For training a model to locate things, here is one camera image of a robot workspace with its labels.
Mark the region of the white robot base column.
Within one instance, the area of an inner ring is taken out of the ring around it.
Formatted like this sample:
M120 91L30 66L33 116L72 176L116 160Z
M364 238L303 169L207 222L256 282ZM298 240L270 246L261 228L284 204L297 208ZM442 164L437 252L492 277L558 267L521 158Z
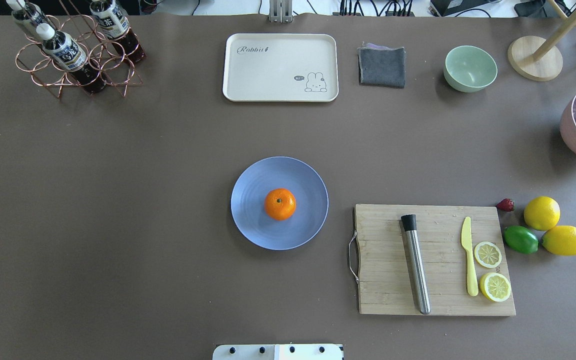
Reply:
M343 360L342 344L222 344L215 347L213 360Z

